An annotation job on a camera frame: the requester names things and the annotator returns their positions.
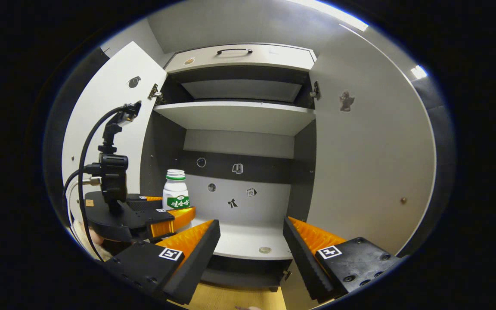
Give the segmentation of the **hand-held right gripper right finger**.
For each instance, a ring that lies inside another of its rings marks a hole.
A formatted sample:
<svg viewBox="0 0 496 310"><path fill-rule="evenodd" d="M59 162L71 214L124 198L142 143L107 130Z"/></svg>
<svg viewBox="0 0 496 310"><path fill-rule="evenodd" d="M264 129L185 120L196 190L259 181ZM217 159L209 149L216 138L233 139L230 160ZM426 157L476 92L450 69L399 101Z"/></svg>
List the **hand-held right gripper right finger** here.
<svg viewBox="0 0 496 310"><path fill-rule="evenodd" d="M400 258L364 237L340 238L293 217L283 235L312 300L341 298L394 268Z"/></svg>

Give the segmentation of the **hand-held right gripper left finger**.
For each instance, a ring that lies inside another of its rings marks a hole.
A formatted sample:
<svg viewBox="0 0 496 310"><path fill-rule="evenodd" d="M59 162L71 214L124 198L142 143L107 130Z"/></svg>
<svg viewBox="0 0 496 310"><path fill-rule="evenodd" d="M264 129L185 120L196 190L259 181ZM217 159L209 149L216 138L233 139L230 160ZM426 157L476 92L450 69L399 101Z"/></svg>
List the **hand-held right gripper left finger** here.
<svg viewBox="0 0 496 310"><path fill-rule="evenodd" d="M155 244L135 242L102 267L156 300L189 304L219 238L219 220L208 220Z"/></svg>

